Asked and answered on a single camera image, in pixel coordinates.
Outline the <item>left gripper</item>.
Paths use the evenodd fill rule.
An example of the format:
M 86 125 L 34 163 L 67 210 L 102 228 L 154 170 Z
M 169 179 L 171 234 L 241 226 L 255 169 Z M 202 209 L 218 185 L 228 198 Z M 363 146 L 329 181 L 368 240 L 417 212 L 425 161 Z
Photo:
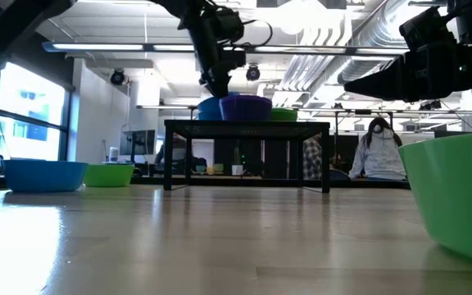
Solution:
M 213 97 L 229 95 L 230 72 L 246 63 L 246 53 L 225 51 L 221 41 L 238 41 L 244 33 L 239 16 L 198 16 L 188 23 L 195 55 L 201 70 L 201 86 Z

